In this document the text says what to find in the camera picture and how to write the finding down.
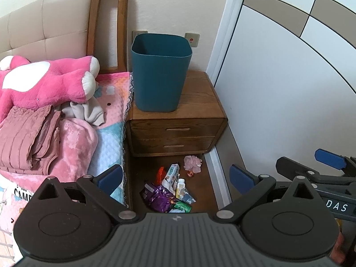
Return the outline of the white wardrobe sliding door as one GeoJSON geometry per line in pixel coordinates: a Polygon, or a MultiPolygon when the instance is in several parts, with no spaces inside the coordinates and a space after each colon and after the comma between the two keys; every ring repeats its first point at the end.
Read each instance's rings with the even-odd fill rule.
{"type": "Polygon", "coordinates": [[[219,207],[238,196],[231,165],[339,175],[315,151],[355,155],[355,0],[226,0],[207,72],[228,118],[206,156],[219,207]]]}

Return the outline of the small white yellow bottle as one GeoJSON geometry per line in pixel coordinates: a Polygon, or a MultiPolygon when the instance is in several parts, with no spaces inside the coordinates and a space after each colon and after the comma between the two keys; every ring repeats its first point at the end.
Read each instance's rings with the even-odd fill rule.
{"type": "Polygon", "coordinates": [[[177,181],[177,186],[176,186],[176,198],[179,200],[182,200],[185,194],[185,179],[180,178],[177,181]]]}

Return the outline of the beige padded wooden headboard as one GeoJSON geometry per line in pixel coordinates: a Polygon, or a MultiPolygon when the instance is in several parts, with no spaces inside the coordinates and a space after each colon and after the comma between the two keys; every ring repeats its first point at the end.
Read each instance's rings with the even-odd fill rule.
{"type": "Polygon", "coordinates": [[[1,17],[1,57],[21,55],[29,61],[94,55],[104,74],[127,71],[127,12],[129,0],[117,0],[116,61],[106,64],[96,50],[107,31],[102,0],[36,0],[1,17]]]}

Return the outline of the wall switch with red dot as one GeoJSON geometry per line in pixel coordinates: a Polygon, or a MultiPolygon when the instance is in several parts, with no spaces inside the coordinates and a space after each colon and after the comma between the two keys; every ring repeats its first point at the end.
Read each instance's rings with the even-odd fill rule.
{"type": "Polygon", "coordinates": [[[196,47],[198,47],[200,35],[198,33],[186,32],[185,39],[189,42],[189,44],[192,48],[196,48],[196,47]]]}

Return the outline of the orange foam fruit net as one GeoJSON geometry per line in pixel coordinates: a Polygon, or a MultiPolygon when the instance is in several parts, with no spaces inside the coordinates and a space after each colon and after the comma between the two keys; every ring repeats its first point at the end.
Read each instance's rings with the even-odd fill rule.
{"type": "Polygon", "coordinates": [[[166,176],[166,171],[165,171],[165,168],[162,166],[162,167],[159,168],[159,170],[156,173],[154,184],[156,186],[161,185],[161,183],[162,183],[163,179],[165,178],[165,176],[166,176]]]}

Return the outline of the folded mauve cloth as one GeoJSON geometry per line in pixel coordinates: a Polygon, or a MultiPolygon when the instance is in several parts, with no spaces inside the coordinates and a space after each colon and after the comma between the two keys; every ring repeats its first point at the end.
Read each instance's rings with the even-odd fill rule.
{"type": "Polygon", "coordinates": [[[61,116],[51,105],[37,110],[12,107],[1,123],[1,170],[48,175],[59,155],[61,116]]]}

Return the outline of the white green toothpaste box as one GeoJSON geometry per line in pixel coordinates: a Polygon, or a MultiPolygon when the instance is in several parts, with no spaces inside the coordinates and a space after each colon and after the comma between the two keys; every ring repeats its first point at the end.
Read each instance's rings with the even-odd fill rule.
{"type": "Polygon", "coordinates": [[[179,179],[180,167],[178,164],[172,164],[161,182],[161,185],[170,191],[173,195],[176,193],[176,187],[179,179]]]}

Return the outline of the pink tissue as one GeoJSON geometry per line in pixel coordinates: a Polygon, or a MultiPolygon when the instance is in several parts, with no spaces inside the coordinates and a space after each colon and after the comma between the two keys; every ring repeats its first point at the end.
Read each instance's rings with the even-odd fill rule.
{"type": "Polygon", "coordinates": [[[187,172],[193,171],[194,175],[201,172],[202,159],[196,156],[185,156],[183,162],[183,167],[187,172]]]}

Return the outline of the pink plush toy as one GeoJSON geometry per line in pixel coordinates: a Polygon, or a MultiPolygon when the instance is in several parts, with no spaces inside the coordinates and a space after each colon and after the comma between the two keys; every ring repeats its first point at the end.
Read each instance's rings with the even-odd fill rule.
{"type": "Polygon", "coordinates": [[[12,107],[37,110],[93,97],[99,61],[94,56],[30,62],[19,55],[1,60],[1,120],[12,107]]]}

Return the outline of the pink fuzzy blanket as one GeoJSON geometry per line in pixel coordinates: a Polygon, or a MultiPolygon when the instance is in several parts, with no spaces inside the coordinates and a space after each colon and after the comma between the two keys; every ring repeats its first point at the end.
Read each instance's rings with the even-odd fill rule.
{"type": "Polygon", "coordinates": [[[77,118],[61,120],[59,156],[52,162],[50,174],[64,183],[86,175],[97,145],[97,132],[89,123],[77,118]]]}

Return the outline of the blue small wrapper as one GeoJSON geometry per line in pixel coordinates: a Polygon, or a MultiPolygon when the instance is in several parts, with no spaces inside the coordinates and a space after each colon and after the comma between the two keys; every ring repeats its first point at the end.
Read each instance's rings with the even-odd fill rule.
{"type": "Polygon", "coordinates": [[[193,198],[193,196],[187,191],[187,189],[184,189],[183,191],[183,198],[182,201],[184,201],[186,204],[194,204],[196,200],[193,198]]]}

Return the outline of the dark teal trash bin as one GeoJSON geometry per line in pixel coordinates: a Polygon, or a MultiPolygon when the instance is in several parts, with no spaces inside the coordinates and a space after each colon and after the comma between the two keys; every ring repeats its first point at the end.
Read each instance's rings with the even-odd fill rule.
{"type": "Polygon", "coordinates": [[[144,33],[131,46],[135,104],[144,112],[178,107],[192,57],[189,42],[172,34],[144,33]]]}

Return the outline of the green snack wrapper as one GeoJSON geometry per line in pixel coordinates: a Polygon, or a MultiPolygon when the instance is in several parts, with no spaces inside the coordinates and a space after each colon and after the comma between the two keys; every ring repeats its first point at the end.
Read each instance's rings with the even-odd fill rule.
{"type": "Polygon", "coordinates": [[[171,210],[169,211],[170,213],[190,213],[192,210],[192,207],[189,204],[186,204],[185,202],[178,201],[172,205],[171,210]]]}

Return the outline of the purple white snack bag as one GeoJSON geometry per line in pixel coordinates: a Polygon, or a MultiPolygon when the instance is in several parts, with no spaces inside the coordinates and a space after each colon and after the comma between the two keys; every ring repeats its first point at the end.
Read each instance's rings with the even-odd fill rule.
{"type": "Polygon", "coordinates": [[[144,204],[159,213],[168,213],[178,202],[177,198],[165,187],[146,183],[140,196],[144,204]]]}

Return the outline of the wall socket behind bin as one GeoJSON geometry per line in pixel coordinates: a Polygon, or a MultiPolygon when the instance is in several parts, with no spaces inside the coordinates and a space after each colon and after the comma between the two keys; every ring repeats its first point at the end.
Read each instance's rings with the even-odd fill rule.
{"type": "Polygon", "coordinates": [[[147,33],[148,33],[147,30],[133,30],[133,31],[132,31],[132,35],[131,35],[131,40],[132,40],[132,42],[135,41],[135,39],[136,39],[136,37],[137,37],[138,35],[147,34],[147,33]]]}

